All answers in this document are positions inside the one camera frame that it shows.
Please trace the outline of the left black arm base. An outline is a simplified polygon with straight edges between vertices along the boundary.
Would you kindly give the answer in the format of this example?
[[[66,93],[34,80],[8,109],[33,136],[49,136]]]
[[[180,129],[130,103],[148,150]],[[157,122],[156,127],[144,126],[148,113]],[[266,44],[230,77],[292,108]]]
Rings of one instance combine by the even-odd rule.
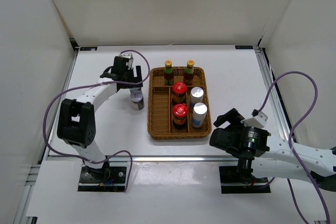
[[[103,175],[95,174],[94,171],[83,166],[79,175],[78,188],[79,192],[125,192],[127,167],[110,166],[109,170]]]

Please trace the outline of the silver-cap white bottle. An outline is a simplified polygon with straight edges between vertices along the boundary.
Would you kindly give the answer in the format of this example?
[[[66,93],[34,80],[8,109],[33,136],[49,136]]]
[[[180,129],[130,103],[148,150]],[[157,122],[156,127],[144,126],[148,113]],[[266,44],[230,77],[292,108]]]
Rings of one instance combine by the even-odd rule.
[[[204,97],[204,90],[201,87],[193,87],[190,91],[190,108],[195,104],[202,103]]]
[[[192,113],[192,127],[194,128],[202,127],[207,112],[208,108],[206,104],[202,102],[196,103],[193,107],[193,113]]]

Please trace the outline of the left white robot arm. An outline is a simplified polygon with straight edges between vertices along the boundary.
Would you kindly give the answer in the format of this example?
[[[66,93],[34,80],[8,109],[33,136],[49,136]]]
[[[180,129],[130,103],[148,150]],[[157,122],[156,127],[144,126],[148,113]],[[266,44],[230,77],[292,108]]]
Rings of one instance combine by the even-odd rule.
[[[96,135],[95,112],[111,96],[121,89],[142,87],[141,67],[133,71],[133,55],[130,52],[114,58],[113,65],[101,74],[98,85],[89,88],[75,99],[64,99],[60,106],[57,136],[72,146],[86,166],[90,176],[105,183],[112,179],[109,162],[94,141]]]

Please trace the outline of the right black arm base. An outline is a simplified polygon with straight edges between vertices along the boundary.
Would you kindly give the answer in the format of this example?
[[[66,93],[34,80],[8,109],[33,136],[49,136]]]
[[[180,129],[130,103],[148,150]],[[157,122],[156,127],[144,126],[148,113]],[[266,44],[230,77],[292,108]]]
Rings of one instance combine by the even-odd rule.
[[[236,166],[220,166],[221,194],[268,194],[271,193],[268,178],[243,178]]]

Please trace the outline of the grey-lid spice jar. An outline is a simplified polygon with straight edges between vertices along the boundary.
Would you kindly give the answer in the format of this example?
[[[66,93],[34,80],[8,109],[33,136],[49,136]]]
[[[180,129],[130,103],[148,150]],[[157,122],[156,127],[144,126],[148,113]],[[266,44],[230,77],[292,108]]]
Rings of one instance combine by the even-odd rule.
[[[134,92],[134,91],[141,91],[142,88],[141,88],[141,87],[133,87],[133,88],[130,88],[129,90],[130,90],[130,92],[132,93],[132,92]]]
[[[142,110],[144,108],[144,100],[142,91],[132,91],[130,94],[131,102],[136,110]]]

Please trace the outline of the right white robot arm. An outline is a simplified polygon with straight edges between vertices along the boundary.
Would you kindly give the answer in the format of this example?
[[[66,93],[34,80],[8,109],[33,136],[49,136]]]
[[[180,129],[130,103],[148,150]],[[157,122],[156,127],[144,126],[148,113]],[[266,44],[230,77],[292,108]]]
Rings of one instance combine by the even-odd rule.
[[[217,117],[209,144],[238,159],[237,165],[229,169],[229,182],[288,178],[335,191],[335,149],[290,144],[265,130],[267,121],[263,112],[253,111],[246,119],[235,108]]]

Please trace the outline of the yellow-cap sauce bottle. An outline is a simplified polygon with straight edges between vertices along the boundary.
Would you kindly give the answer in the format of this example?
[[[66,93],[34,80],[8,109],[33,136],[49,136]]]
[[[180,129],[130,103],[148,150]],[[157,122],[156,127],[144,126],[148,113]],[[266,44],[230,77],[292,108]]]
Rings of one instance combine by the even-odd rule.
[[[188,60],[187,66],[185,67],[183,82],[187,86],[193,85],[193,78],[194,78],[194,60]]]
[[[166,60],[164,66],[164,82],[168,86],[172,86],[174,84],[174,72],[172,67],[172,61]]]

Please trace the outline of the red-lid sauce jar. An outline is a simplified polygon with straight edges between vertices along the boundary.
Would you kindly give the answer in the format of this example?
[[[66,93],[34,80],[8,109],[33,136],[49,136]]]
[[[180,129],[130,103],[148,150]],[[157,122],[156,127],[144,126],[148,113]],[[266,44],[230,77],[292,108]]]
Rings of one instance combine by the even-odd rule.
[[[188,108],[185,103],[178,103],[173,107],[173,125],[182,129],[187,124]]]
[[[187,86],[183,82],[176,82],[172,86],[172,103],[179,104],[186,102]]]

